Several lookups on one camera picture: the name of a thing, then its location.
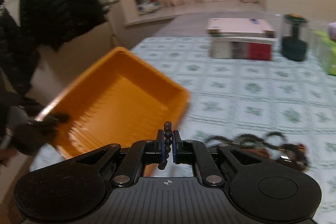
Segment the thick red white book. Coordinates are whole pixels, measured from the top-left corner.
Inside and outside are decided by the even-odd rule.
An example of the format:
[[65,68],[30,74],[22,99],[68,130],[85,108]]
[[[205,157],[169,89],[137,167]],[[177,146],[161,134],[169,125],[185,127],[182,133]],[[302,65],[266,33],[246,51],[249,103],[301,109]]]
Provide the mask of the thick red white book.
[[263,37],[212,37],[209,53],[213,59],[270,61],[275,42]]

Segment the green floral tablecloth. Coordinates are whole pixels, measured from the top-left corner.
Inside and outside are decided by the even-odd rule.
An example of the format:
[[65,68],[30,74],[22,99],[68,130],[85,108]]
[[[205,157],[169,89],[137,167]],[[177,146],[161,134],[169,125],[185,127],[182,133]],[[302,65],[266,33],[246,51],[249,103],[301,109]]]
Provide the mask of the green floral tablecloth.
[[[130,147],[118,143],[66,159],[44,145],[33,177],[46,205],[29,223],[335,223],[335,78],[312,54],[294,62],[213,59],[208,38],[147,38],[132,53],[191,94],[177,127],[167,121],[165,162],[134,185],[116,185]],[[173,162],[173,131],[206,145],[224,183],[202,185]],[[304,172],[276,163],[303,144]]]

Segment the dark green lamp base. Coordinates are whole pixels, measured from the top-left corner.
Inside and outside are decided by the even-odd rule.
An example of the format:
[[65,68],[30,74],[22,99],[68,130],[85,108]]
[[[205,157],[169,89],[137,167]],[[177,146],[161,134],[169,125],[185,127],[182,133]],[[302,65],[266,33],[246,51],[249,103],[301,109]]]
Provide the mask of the dark green lamp base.
[[300,35],[308,20],[298,14],[285,14],[281,29],[281,54],[291,61],[306,59],[307,42]]

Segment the plastic bag on ledge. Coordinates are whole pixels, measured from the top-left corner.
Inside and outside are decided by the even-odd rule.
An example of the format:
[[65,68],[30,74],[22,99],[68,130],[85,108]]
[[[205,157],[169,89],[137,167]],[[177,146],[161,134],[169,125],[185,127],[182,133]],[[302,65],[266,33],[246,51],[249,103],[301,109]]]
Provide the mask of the plastic bag on ledge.
[[146,14],[151,14],[156,12],[161,8],[161,3],[160,2],[143,2],[137,5],[138,13],[140,15],[146,15]]

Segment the green tissue pack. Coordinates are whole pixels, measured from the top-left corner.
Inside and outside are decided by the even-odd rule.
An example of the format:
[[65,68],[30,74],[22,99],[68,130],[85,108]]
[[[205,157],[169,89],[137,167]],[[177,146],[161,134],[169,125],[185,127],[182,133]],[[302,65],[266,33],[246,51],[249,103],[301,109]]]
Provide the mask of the green tissue pack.
[[335,76],[335,41],[327,32],[313,31],[312,52],[328,75]]

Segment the pink top book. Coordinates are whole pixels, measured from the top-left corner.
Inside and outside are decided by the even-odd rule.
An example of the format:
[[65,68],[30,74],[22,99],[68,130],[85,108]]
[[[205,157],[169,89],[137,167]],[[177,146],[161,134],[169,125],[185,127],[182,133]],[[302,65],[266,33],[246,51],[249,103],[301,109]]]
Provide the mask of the pink top book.
[[276,36],[274,28],[267,20],[256,18],[212,18],[208,21],[207,32],[211,36]]

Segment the black puffer jacket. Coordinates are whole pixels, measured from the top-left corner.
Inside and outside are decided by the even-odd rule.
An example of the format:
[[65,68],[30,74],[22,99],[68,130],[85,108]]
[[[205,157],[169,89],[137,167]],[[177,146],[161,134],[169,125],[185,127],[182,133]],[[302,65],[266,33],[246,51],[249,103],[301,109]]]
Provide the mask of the black puffer jacket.
[[64,43],[105,23],[98,0],[20,0],[20,26],[33,48]]

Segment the black jacket at left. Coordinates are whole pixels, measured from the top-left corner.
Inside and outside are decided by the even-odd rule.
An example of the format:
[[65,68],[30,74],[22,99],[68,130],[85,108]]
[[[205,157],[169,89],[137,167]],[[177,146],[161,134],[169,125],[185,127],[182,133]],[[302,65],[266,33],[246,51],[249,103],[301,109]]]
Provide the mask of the black jacket at left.
[[5,0],[1,0],[1,73],[15,90],[9,92],[1,79],[2,109],[22,106],[29,117],[36,116],[42,109],[41,104],[26,96],[40,57],[37,50],[24,44],[20,27],[5,7]]

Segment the orange plastic tray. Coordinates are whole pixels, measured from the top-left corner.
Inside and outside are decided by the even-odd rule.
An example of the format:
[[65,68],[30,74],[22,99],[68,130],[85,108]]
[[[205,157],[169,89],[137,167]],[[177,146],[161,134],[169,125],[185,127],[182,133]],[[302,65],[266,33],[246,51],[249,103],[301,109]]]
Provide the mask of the orange plastic tray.
[[165,122],[177,127],[189,101],[187,89],[117,47],[65,88],[36,120],[69,116],[58,125],[51,145],[70,159],[111,143],[126,148],[155,139]]

